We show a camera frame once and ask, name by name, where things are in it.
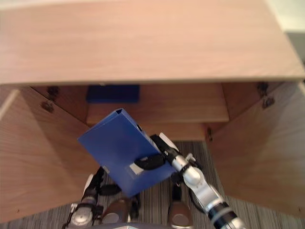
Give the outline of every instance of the wood grain surface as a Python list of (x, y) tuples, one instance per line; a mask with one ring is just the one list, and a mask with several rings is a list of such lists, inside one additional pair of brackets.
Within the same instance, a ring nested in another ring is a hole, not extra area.
[[(270, 93), (281, 82), (269, 82), (268, 84), (267, 93)], [(257, 90), (257, 82), (222, 83), (222, 87), (230, 120), (235, 119), (261, 99)]]
[(0, 222), (78, 201), (98, 168), (77, 142), (88, 127), (43, 99), (21, 89), (0, 122)]
[(305, 86), (284, 83), (214, 135), (210, 144), (227, 195), (305, 216)]
[(148, 136), (163, 132), (172, 141), (204, 141), (202, 123), (139, 123)]
[(135, 104), (90, 104), (87, 123), (124, 108), (138, 123), (203, 123), (229, 120), (219, 83), (141, 85)]
[(0, 85), (0, 107), (2, 106), (6, 98), (9, 96), (11, 91), (15, 88), (15, 86), (11, 85)]
[[(38, 86), (34, 89), (45, 97), (49, 96), (47, 86)], [(59, 86), (59, 94), (54, 103), (82, 122), (86, 122), (88, 112), (87, 90), (87, 85)]]
[(305, 77), (263, 0), (102, 0), (0, 13), (0, 83)]

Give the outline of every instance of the open cabinet door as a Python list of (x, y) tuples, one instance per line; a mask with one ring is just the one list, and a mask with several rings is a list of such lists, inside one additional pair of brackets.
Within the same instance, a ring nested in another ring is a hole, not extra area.
[[(0, 88), (5, 94), (5, 87)], [(31, 88), (6, 93), (0, 110), (0, 222), (80, 200), (99, 167), (77, 138), (88, 127)]]
[(227, 195), (305, 216), (305, 87), (284, 83), (216, 132), (210, 144)]

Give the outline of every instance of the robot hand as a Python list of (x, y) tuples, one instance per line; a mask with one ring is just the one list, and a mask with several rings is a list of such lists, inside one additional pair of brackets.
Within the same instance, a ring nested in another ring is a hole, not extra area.
[(166, 135), (153, 135), (151, 139), (163, 157), (180, 173), (184, 183), (191, 190), (193, 202), (197, 202), (202, 212), (208, 215), (216, 229), (245, 229), (244, 223), (228, 206), (216, 189), (210, 186), (202, 171), (194, 167), (192, 155), (184, 158), (174, 143)]

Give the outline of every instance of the striped carpet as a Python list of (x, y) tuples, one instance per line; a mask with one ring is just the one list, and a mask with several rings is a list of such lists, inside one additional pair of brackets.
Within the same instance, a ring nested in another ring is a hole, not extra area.
[[(207, 181), (216, 187), (224, 195), (224, 191), (217, 172), (213, 166), (206, 144), (202, 142), (177, 142), (181, 152), (193, 153), (197, 160), (204, 165), (203, 173)], [(142, 208), (138, 221), (166, 225), (167, 210), (170, 204), (172, 185), (169, 180), (145, 190), (141, 193)], [(121, 196), (102, 197), (100, 202), (107, 207), (114, 199)], [(251, 229), (305, 229), (305, 219), (294, 218), (276, 211), (259, 207), (257, 205), (225, 196), (228, 204), (237, 215), (244, 220)], [(203, 215), (192, 206), (186, 188), (183, 187), (183, 201), (190, 206), (195, 228), (212, 229), (207, 216)], [(8, 223), (0, 224), (0, 229), (59, 229), (66, 220), (70, 205), (51, 209), (46, 212), (35, 214)]]

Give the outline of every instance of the wooden shelf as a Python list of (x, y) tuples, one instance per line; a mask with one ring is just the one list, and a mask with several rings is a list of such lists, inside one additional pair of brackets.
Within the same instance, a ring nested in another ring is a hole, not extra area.
[(0, 84), (305, 78), (263, 0), (59, 2), (0, 5)]
[(94, 125), (118, 108), (140, 124), (229, 121), (219, 83), (141, 85), (135, 104), (90, 104), (87, 123)]

